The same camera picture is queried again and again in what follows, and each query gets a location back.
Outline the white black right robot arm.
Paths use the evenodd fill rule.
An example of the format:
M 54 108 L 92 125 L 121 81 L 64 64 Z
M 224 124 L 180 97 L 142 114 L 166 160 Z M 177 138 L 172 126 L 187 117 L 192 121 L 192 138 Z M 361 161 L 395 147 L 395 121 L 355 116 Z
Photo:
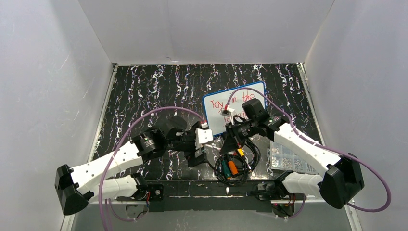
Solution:
M 316 171 L 315 174 L 287 171 L 280 175 L 274 185 L 281 195 L 313 195 L 340 209 L 365 187 L 360 164 L 353 157 L 324 150 L 318 141 L 296 132 L 284 116 L 270 115 L 258 99 L 244 102 L 242 107 L 248 118 L 225 125 L 223 153 L 239 149 L 245 140 L 258 134 L 288 148 Z

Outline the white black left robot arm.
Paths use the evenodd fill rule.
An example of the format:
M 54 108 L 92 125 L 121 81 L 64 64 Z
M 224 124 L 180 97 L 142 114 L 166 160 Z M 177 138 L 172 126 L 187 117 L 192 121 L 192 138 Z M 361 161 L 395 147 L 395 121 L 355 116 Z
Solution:
M 162 157 L 166 151 L 184 152 L 189 161 L 197 160 L 201 164 L 204 156 L 196 157 L 195 153 L 213 141 L 213 134 L 201 123 L 198 125 L 190 130 L 172 128 L 168 131 L 152 127 L 133 137 L 117 151 L 94 161 L 75 167 L 67 164 L 58 167 L 54 187 L 63 214 L 73 215 L 90 203 L 116 197 L 143 200 L 150 189 L 140 175 L 117 179 L 113 176 Z

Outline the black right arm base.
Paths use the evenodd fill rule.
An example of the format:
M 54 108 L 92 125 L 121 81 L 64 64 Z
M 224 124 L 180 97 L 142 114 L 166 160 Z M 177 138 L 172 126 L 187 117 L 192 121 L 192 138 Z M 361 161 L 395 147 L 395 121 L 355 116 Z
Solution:
M 275 183 L 260 183 L 248 195 L 259 201 L 270 201 L 272 212 L 282 219 L 296 217 L 302 211 L 307 199 L 305 194 L 289 193 Z

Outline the red capped whiteboard marker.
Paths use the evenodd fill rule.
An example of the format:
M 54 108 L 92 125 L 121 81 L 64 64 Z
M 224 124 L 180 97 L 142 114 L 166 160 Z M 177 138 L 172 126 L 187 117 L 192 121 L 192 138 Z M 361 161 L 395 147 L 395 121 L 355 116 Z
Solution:
M 205 147 L 209 147 L 209 148 L 212 148 L 212 149 L 216 149 L 216 150 L 221 150 L 221 148 L 220 147 L 216 147 L 216 146 L 213 146 L 213 145 L 210 145 L 210 144 L 205 144 L 204 145 Z

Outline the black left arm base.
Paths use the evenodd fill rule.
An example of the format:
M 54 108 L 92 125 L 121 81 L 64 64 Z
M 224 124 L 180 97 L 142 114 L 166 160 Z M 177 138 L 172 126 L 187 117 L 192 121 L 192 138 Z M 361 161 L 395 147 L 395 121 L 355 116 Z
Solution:
M 162 184 L 143 185 L 130 196 L 129 201 L 136 203 L 126 205 L 126 214 L 130 219 L 138 220 L 149 212 L 151 202 L 160 202 L 163 197 L 164 186 Z

